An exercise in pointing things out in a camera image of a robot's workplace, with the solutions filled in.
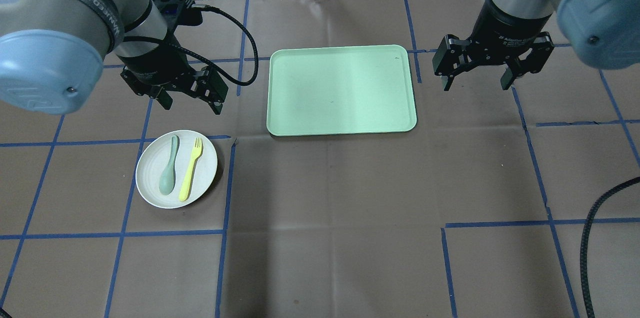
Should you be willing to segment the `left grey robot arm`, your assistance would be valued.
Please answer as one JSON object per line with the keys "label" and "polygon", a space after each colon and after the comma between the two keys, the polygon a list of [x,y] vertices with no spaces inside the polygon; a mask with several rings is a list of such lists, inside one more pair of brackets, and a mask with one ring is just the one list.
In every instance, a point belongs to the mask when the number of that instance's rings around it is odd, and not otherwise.
{"label": "left grey robot arm", "polygon": [[192,0],[15,0],[1,5],[0,95],[29,111],[78,111],[114,54],[135,95],[170,109],[172,91],[220,114],[228,86],[222,70],[179,45],[178,26],[198,26],[207,7]]}

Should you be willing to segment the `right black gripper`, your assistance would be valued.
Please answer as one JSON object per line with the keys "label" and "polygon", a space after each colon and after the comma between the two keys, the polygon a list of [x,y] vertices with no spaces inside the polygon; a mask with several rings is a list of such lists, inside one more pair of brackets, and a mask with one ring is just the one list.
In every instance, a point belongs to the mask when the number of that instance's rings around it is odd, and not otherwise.
{"label": "right black gripper", "polygon": [[450,91],[455,77],[463,72],[506,65],[500,85],[509,90],[522,75],[540,72],[553,52],[553,39],[543,30],[550,17],[547,13],[520,18],[485,3],[467,38],[455,34],[442,38],[432,59],[433,72],[442,77],[444,91]]}

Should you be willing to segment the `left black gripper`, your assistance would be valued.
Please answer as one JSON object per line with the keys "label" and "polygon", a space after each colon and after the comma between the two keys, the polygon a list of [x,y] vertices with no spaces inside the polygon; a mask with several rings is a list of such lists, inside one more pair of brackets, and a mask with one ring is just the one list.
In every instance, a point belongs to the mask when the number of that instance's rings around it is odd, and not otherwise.
{"label": "left black gripper", "polygon": [[121,76],[135,94],[148,95],[165,110],[173,99],[169,91],[178,91],[209,104],[215,115],[220,115],[226,101],[228,85],[213,65],[197,70],[181,50],[174,34],[167,34],[162,43],[132,42],[136,46],[151,46],[151,50],[138,56],[124,56]]}

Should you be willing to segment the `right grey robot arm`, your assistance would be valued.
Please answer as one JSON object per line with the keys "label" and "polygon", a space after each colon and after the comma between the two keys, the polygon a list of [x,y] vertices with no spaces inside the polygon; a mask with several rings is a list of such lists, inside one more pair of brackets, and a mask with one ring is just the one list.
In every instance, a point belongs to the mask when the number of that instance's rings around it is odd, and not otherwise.
{"label": "right grey robot arm", "polygon": [[466,39],[446,34],[433,57],[433,71],[448,91],[457,75],[482,66],[506,65],[503,90],[536,74],[553,52],[544,26],[552,15],[586,65],[618,70],[638,64],[640,0],[484,0]]}

